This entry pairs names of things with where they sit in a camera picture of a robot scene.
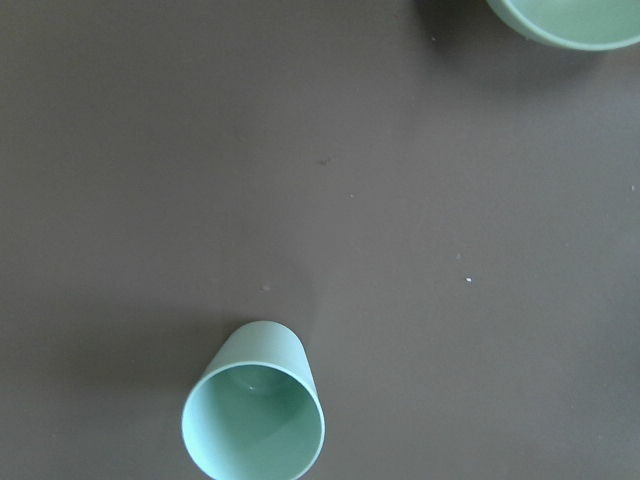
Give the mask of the green plastic cup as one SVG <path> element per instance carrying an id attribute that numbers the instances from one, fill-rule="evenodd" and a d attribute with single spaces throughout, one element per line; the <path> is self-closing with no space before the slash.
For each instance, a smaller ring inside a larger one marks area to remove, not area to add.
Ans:
<path id="1" fill-rule="evenodd" d="M 186 398 L 181 432 L 212 479 L 299 479 L 326 425 L 304 346 L 288 327 L 253 321 L 220 347 Z"/>

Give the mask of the green bowl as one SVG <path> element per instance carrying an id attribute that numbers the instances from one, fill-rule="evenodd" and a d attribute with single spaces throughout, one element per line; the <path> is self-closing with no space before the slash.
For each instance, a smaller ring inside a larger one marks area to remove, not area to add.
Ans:
<path id="1" fill-rule="evenodd" d="M 580 51 L 611 51 L 639 42 L 637 1 L 490 1 L 507 26 L 529 40 Z"/>

